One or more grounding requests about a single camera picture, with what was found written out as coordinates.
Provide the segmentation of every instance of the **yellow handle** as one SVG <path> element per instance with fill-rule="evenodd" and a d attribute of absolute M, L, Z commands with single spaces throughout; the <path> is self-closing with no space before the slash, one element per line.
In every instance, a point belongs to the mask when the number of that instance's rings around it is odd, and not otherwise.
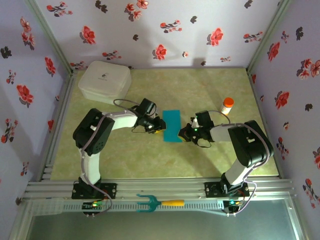
<path fill-rule="evenodd" d="M 162 201 L 161 205 L 163 205 L 163 206 L 183 207 L 185 205 L 185 200 Z"/>

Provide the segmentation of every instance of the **glass panel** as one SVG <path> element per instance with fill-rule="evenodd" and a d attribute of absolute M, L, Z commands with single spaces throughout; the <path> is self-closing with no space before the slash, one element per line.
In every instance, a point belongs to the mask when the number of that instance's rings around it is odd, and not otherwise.
<path fill-rule="evenodd" d="M 252 201 L 236 217 L 205 212 L 81 212 L 34 217 L 29 240 L 294 240 L 284 200 Z"/>

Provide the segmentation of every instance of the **teal cloth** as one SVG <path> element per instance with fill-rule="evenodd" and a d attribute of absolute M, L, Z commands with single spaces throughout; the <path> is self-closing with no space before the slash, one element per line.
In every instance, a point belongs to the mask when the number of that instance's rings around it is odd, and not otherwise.
<path fill-rule="evenodd" d="M 180 110 L 164 110 L 162 118 L 166 124 L 163 140 L 169 143 L 182 143 L 183 141 L 178 137 L 181 129 Z"/>

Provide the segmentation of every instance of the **orange bottle cap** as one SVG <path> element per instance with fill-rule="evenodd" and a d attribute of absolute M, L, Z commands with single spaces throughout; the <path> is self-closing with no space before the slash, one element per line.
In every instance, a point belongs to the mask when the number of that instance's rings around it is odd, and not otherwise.
<path fill-rule="evenodd" d="M 231 97 L 226 97 L 223 101 L 223 105 L 225 105 L 227 108 L 232 108 L 234 104 L 235 101 Z"/>

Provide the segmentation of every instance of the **lavender wall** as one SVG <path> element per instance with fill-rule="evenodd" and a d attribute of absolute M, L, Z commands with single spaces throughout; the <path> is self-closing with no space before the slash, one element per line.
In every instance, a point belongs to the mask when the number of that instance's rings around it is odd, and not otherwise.
<path fill-rule="evenodd" d="M 294 1 L 252 70 L 275 154 L 320 239 L 319 0 Z"/>
<path fill-rule="evenodd" d="M 67 71 L 22 0 L 1 3 L 0 23 L 0 239 L 6 240 L 16 199 L 39 171 Z"/>
<path fill-rule="evenodd" d="M 34 1 L 74 69 L 96 60 L 133 68 L 246 67 L 279 3 Z"/>

